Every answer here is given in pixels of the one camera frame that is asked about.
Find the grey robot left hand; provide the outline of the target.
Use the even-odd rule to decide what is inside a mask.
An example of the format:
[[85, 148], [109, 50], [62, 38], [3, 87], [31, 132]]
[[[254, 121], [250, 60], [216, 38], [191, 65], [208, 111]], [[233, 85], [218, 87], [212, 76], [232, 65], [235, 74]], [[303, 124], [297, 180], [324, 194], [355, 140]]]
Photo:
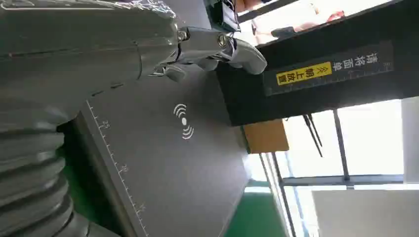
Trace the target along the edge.
[[84, 100], [142, 75], [184, 75], [181, 64], [218, 62], [258, 75], [267, 62], [249, 43], [184, 26], [161, 0], [3, 0], [0, 124], [62, 124]]

